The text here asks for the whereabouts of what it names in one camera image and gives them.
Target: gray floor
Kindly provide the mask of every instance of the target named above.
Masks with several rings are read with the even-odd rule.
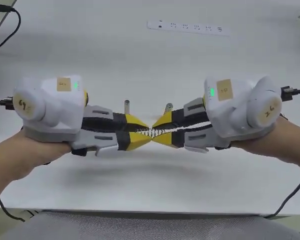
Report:
[[[31,217],[31,215],[24,210],[10,209],[9,212],[15,216],[22,217],[25,220],[29,220]],[[300,232],[300,216],[284,217],[275,221]],[[17,224],[21,224],[21,222],[7,217],[0,209],[0,235],[2,235],[7,230],[15,227]]]

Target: handwritten number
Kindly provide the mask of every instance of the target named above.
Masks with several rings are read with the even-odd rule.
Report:
[[[20,100],[20,101],[19,101],[19,105],[20,105],[20,106],[23,106],[23,108],[22,108],[23,111],[26,110],[26,103],[25,103],[24,101]]]
[[[270,106],[270,112],[272,112],[273,110],[275,110],[275,108],[273,106]],[[264,113],[266,118],[269,117],[270,112],[267,111]]]

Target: white table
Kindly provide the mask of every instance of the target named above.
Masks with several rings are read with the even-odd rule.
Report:
[[[257,79],[300,89],[300,0],[19,0],[20,32],[0,50],[0,98],[22,78],[80,74],[90,103],[148,124],[203,95],[206,76]],[[147,20],[210,23],[231,37],[147,29]],[[0,41],[15,27],[12,14]],[[283,112],[300,125],[300,97]],[[22,121],[0,108],[0,141]],[[149,143],[96,158],[66,155],[13,182],[8,208],[270,214],[300,182],[300,169],[239,149],[208,154]],[[281,212],[300,214],[300,192]]]

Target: connector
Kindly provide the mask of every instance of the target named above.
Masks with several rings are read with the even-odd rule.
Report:
[[[6,110],[15,110],[14,104],[13,104],[13,98],[11,96],[5,97],[2,101],[2,106],[5,106]]]
[[[0,4],[0,13],[10,13],[15,11],[16,10],[11,6]]]
[[[281,99],[282,102],[291,101],[296,93],[297,89],[294,89],[290,86],[281,87]]]

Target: metal peg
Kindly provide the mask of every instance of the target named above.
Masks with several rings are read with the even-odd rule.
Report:
[[[124,114],[130,114],[130,101],[124,101]]]

